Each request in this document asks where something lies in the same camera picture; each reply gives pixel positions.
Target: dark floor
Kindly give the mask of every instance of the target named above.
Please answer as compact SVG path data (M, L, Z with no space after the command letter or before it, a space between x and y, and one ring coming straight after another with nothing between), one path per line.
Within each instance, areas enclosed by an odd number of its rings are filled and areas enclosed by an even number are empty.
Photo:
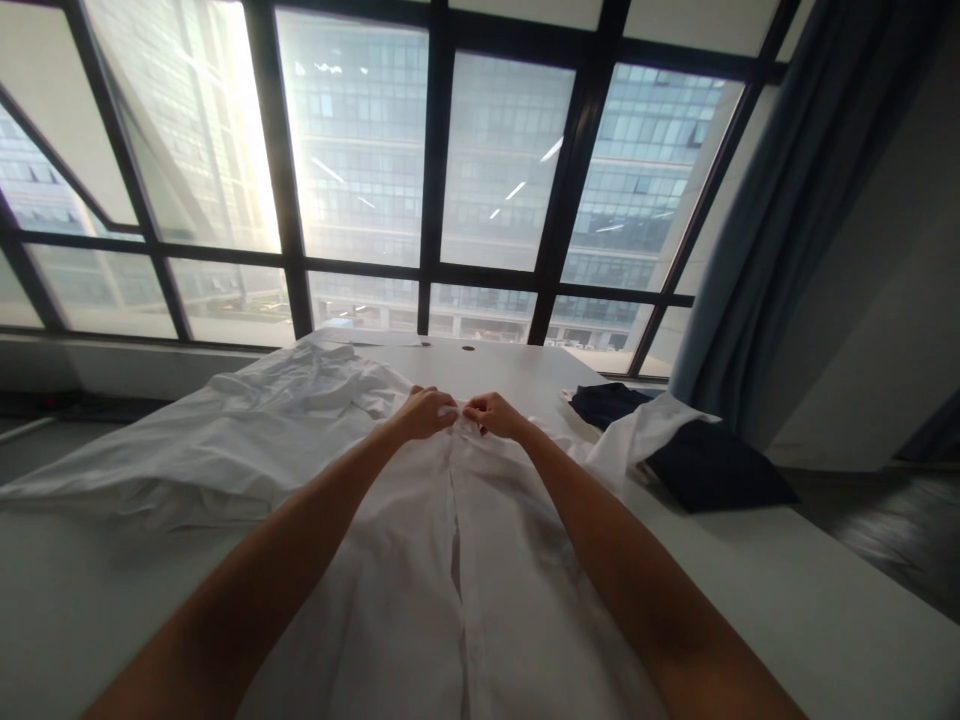
M960 624L960 472L784 474L797 512Z

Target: hand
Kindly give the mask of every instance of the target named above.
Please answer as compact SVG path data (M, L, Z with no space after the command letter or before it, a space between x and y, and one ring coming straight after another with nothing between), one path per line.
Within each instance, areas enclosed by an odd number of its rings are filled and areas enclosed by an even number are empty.
M530 421L513 409L498 393L477 395L463 409L463 416L480 425L480 434L516 440Z
M438 414L442 407L457 407L457 402L447 393L438 392L435 387L424 390L419 385L410 389L410 396L403 406L394 413L388 423L395 428L404 442L407 440L426 440L434 433L448 428L460 415L456 410Z

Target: folded black garment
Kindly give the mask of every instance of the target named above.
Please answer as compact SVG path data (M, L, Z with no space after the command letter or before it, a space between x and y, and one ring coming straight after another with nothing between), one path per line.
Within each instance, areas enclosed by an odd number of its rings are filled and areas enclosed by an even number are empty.
M631 390L623 383L607 383L578 387L570 406L588 423L606 430L610 423L626 417L651 400L650 395Z
M704 420L681 427L646 462L687 512L800 502L766 457Z
M652 399L623 383L609 383L577 388L570 405L588 423L606 430ZM800 502L766 457L704 420L681 427L646 463L687 512Z

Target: glass window pane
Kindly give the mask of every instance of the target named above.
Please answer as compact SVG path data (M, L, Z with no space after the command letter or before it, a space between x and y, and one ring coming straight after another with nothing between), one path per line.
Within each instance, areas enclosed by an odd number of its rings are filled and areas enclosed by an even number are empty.
M107 231L3 107L0 191L24 230L143 242L140 235Z
M574 75L457 53L443 262L534 269Z
M770 113L773 112L778 92L778 88L768 86L760 94L757 106L750 116L750 122L747 123L747 129L737 145L737 151L733 154L730 167L727 168L727 172L723 176L720 188L717 190L717 196L713 199L710 212L707 213L707 219L697 236L697 242L693 246L683 272L680 274L677 292L681 295L696 295L700 291L700 283L703 281L707 263L720 237L720 232L727 222L727 216L730 215L733 201L740 191L743 176L753 159L753 154L760 143L763 131L767 127L767 121L770 119Z
M243 6L85 2L161 239L278 252Z
M195 340L285 347L296 339L281 268L182 259L170 267Z
M756 55L777 0L634 0L624 37Z
M660 289L742 89L616 66L563 282Z
M525 343L536 304L536 293L434 284L430 288L430 334Z
M562 347L597 372L625 373L652 305L560 295L544 345Z
M313 326L417 331L415 280L310 273Z
M0 253L0 325L43 327L3 253Z
M47 245L29 250L72 330L177 336L147 256Z
M667 308L657 334L653 337L650 352L640 367L641 375L670 377L680 352L680 342L690 320L690 308Z
M596 30L602 0L450 0L450 7L518 20Z
M418 267L427 33L277 11L308 255Z
M136 225L62 10L0 2L0 85L83 184L108 222Z

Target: window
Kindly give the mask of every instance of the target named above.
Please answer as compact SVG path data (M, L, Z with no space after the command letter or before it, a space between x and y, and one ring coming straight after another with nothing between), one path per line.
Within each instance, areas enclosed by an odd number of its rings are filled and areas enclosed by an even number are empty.
M136 225L123 177L62 10L0 2L0 87L56 153L64 172L69 170L75 188L82 186L89 203L95 206L91 209L99 212L108 225ZM45 182L62 181L60 173L51 178L46 159L39 165Z
M0 325L43 327L3 253L0 253Z
M813 2L0 0L0 323L666 378Z
M417 331L417 293L413 280L310 273L315 328Z
M533 270L574 72L458 53L440 259Z
M743 182L743 175L750 165L753 153L760 143L763 131L767 127L767 121L770 119L770 113L777 100L777 88L764 88L750 116L750 122L743 133L740 144L737 145L737 151L730 162L730 167L723 176L720 188L717 191L717 197L713 201L710 212L707 213L706 222L700 235L697 237L697 243L693 246L689 260L680 275L680 282L677 285L677 292L683 295L696 295L700 291L700 283L703 280L703 274L713 253L713 248L720 237L720 231L723 229L730 209L733 206L733 200L740 190L740 183Z
M741 89L616 66L563 282L660 289Z
M0 127L0 192L20 228L143 242L109 232L3 107Z
M419 266L427 34L293 10L277 26L307 254Z
M85 3L160 238L278 252L243 6Z
M667 308L657 334L653 336L650 352L643 359L641 375L670 377L680 352L680 343L690 320L689 308Z
M536 293L463 285L430 289L430 334L464 340L525 343Z
M170 265L195 339L293 344L290 299L280 268L179 259Z
M545 344L562 347L597 372L626 373L652 305L561 295Z
M145 255L31 245L30 253L71 330L175 338Z

